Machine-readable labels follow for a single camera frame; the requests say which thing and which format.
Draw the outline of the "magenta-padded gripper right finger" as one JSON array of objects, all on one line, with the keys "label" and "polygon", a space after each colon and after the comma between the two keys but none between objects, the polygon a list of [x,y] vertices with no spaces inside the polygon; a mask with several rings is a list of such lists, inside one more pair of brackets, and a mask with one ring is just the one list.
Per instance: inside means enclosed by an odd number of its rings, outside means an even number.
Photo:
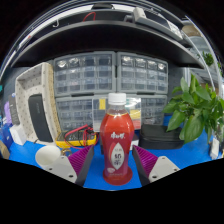
[{"label": "magenta-padded gripper right finger", "polygon": [[142,186],[179,171],[179,168],[166,156],[157,157],[139,146],[132,147],[132,155]]}]

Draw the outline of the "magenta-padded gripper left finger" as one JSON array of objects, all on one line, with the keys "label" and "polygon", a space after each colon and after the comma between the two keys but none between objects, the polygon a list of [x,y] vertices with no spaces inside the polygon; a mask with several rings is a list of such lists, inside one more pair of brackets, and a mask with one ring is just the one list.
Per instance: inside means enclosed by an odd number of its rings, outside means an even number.
[{"label": "magenta-padded gripper left finger", "polygon": [[83,186],[94,156],[94,146],[87,146],[70,156],[60,156],[46,170],[76,185]]}]

